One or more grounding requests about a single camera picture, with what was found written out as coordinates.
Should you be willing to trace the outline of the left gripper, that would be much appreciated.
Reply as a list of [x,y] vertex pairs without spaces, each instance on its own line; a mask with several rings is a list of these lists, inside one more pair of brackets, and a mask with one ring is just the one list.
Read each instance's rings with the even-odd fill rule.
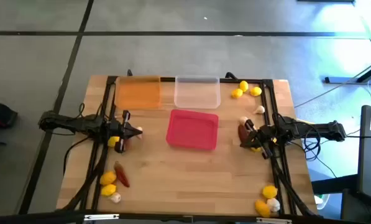
[[118,153],[123,153],[125,151],[125,143],[127,140],[138,135],[138,129],[132,127],[129,123],[130,115],[128,110],[124,110],[121,123],[116,119],[113,119],[109,123],[107,145]]

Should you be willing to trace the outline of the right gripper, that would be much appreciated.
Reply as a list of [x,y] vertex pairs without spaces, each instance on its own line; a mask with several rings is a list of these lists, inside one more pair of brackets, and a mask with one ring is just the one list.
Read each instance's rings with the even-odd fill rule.
[[270,127],[262,126],[262,129],[255,129],[254,123],[250,119],[245,121],[244,126],[248,131],[248,135],[240,137],[240,147],[260,148],[264,159],[271,158],[273,153],[269,148],[269,144],[273,141],[273,135],[270,132]]

